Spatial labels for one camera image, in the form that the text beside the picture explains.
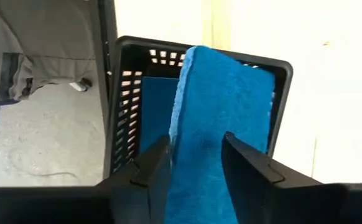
white wall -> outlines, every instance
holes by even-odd
[[[362,182],[362,1],[115,2],[120,35],[289,61],[274,158],[322,182]]]

black plastic basket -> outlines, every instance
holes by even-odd
[[[115,173],[139,154],[141,135],[142,77],[178,78],[185,51],[191,45],[124,36],[115,45],[115,73],[110,86],[104,177]],[[243,65],[259,67],[275,75],[267,154],[272,156],[292,80],[290,63],[219,50]]]

gray canvas cover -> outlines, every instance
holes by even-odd
[[[88,2],[0,0],[0,101],[95,73]]]

black plastic frame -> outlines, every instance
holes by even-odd
[[[108,130],[110,84],[114,73],[114,41],[118,38],[113,0],[89,0],[90,20],[104,130]]]
[[[221,162],[239,223],[362,223],[362,184],[322,184],[229,132]]]
[[[121,86],[121,82],[123,81],[122,72],[125,70],[139,70],[143,71],[144,74],[142,76],[155,76],[154,71],[160,72],[169,72],[170,76],[166,77],[177,77],[179,75],[178,72],[174,73],[174,67],[170,67],[169,65],[161,65],[160,63],[152,64],[151,63],[151,55],[149,55],[149,51],[147,49],[158,49],[158,50],[168,50],[170,52],[183,52],[192,47],[187,44],[179,44],[173,42],[166,42],[160,40],[152,40],[152,39],[143,39],[139,37],[130,37],[123,36],[120,37],[116,41],[114,57],[116,58],[114,67],[114,79],[111,94],[109,96],[109,118],[108,118],[108,133],[106,139],[106,150],[105,150],[105,165],[104,165],[104,177],[109,176],[114,169],[114,159],[113,152],[116,150],[115,142],[119,140],[116,139],[115,134],[118,132],[118,114],[121,112],[119,106],[120,92],[124,89]],[[134,48],[136,51],[144,48],[142,54],[138,54],[136,51],[133,51]],[[250,65],[257,65],[262,69],[268,70],[273,73],[276,77],[276,87],[274,92],[275,98],[272,106],[272,115],[271,115],[271,130],[269,133],[269,144],[267,147],[267,154],[272,157],[274,153],[274,148],[276,145],[276,139],[279,132],[279,128],[281,126],[283,111],[285,108],[287,95],[289,93],[290,84],[292,81],[293,69],[289,62],[283,60],[277,60],[273,58],[266,57],[258,57],[254,55],[241,54],[236,52],[229,52],[224,50],[218,50],[219,52],[234,58],[235,60],[240,61],[241,63],[249,63]],[[141,111],[139,108],[138,112],[139,119],[141,118]],[[137,156],[139,153],[138,149],[134,152],[134,156]]]

concrete floor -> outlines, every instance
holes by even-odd
[[[103,155],[98,85],[49,85],[1,108],[0,187],[95,185]]]

